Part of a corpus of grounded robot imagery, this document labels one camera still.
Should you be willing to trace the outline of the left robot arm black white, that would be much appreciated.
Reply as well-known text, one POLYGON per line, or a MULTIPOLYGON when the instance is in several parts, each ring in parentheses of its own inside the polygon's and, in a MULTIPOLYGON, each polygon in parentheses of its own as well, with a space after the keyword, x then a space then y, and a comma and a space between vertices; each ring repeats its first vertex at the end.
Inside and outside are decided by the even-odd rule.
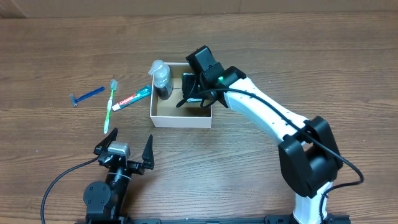
POLYGON ((128 185, 133 174, 144 175, 154 168, 153 135, 150 135, 142 153, 142 161, 131 161, 130 148, 117 141, 118 129, 96 145, 93 153, 100 166, 108 169, 104 181, 87 186, 83 194, 86 205, 86 223, 132 223, 129 215, 123 215, 123 205, 128 185))

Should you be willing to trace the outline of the blue disposable razor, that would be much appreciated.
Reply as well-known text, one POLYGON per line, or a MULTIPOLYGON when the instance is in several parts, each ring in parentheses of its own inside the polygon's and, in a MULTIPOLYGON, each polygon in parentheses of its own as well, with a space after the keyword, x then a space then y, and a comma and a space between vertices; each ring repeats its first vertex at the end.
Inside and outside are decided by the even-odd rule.
POLYGON ((89 93, 86 93, 86 94, 80 96, 79 98, 75 98, 74 95, 71 94, 70 95, 71 103, 72 103, 73 107, 77 107, 77 103, 78 102, 83 101, 83 100, 85 100, 85 99, 87 99, 89 97, 92 97, 92 96, 94 96, 94 95, 96 95, 98 93, 101 93, 104 90, 105 90, 105 87, 102 86, 102 87, 100 87, 98 89, 95 89, 95 90, 93 90, 93 91, 91 91, 89 93))

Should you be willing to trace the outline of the green white toothbrush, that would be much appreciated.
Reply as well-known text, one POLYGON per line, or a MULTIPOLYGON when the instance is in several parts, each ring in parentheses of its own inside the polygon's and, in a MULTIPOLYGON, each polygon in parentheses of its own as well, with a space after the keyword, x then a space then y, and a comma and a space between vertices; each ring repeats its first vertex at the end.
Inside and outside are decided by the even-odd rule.
POLYGON ((103 133, 104 134, 108 133, 109 118, 110 118, 110 114, 111 114, 111 108, 112 108, 112 105, 113 105, 113 96, 114 96, 114 92, 116 91, 116 89, 118 87, 118 81, 115 80, 115 79, 112 79, 109 87, 110 87, 110 90, 111 90, 111 95, 110 95, 108 103, 107 103, 106 118, 105 118, 104 126, 103 126, 103 133))

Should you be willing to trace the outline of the green white soap box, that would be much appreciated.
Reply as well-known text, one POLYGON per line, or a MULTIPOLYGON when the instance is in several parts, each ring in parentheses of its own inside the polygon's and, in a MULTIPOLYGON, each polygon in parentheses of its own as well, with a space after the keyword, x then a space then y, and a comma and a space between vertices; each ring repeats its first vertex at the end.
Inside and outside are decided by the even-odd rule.
POLYGON ((187 103, 201 103, 202 99, 201 98, 188 98, 186 100, 187 103))

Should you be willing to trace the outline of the Colgate toothpaste tube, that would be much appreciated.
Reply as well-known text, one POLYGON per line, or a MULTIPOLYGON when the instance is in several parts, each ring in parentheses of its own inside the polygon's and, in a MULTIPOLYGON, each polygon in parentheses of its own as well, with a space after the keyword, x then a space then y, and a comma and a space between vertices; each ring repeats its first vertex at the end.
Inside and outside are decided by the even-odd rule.
POLYGON ((149 95, 152 93, 152 88, 150 85, 146 85, 144 88, 141 90, 137 91, 135 94, 129 96, 128 98, 116 103, 111 107, 113 111, 121 110, 149 95))

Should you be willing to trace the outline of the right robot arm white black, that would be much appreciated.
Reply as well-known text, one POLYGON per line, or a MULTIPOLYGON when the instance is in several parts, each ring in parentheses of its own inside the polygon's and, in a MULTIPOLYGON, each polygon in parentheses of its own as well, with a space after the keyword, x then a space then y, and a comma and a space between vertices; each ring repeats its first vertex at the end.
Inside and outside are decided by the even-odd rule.
POLYGON ((223 68, 205 45, 186 60, 195 76, 183 79, 178 106, 192 98, 218 101, 247 117, 278 146, 281 173, 295 192, 295 208, 290 215, 268 215, 264 223, 350 223, 349 216, 326 211, 328 192, 343 166, 326 120, 307 119, 284 108, 238 68, 223 68))

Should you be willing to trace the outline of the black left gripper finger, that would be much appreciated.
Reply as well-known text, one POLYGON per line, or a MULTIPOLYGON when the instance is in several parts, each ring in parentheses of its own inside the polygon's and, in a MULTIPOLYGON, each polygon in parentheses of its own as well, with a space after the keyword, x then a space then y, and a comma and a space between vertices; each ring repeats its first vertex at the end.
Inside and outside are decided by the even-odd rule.
POLYGON ((143 167, 145 169, 154 169, 154 153, 153 153, 153 135, 149 135, 146 146, 142 153, 143 167))
POLYGON ((103 151, 107 151, 109 145, 116 140, 117 135, 118 129, 114 128, 107 137, 105 137, 99 144, 96 145, 93 153, 95 155, 100 155, 103 151))

